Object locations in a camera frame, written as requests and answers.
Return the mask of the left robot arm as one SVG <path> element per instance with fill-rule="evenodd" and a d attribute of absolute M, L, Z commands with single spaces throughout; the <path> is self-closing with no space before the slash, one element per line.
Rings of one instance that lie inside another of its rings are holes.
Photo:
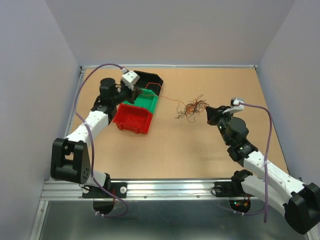
<path fill-rule="evenodd" d="M 142 93 L 136 83 L 140 77 L 133 71 L 123 74 L 120 84 L 113 78 L 100 81 L 99 96 L 86 119 L 69 135 L 52 144 L 50 176 L 56 180 L 94 187 L 95 193 L 106 197 L 111 193 L 110 175 L 94 170 L 95 137 L 109 126 L 117 113 L 117 105 L 133 103 Z"/>

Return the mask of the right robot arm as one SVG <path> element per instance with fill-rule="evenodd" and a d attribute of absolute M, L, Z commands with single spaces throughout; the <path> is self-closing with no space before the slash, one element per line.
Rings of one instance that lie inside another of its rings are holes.
<path fill-rule="evenodd" d="M 246 103 L 233 100 L 231 106 L 205 108 L 207 123 L 218 128 L 230 158 L 244 167 L 232 176 L 231 192 L 246 193 L 264 201 L 265 219 L 272 207 L 293 230 L 304 235 L 320 222 L 320 188 L 289 175 L 269 161 L 267 153 L 250 143 L 245 121 L 234 116 L 245 106 Z"/>

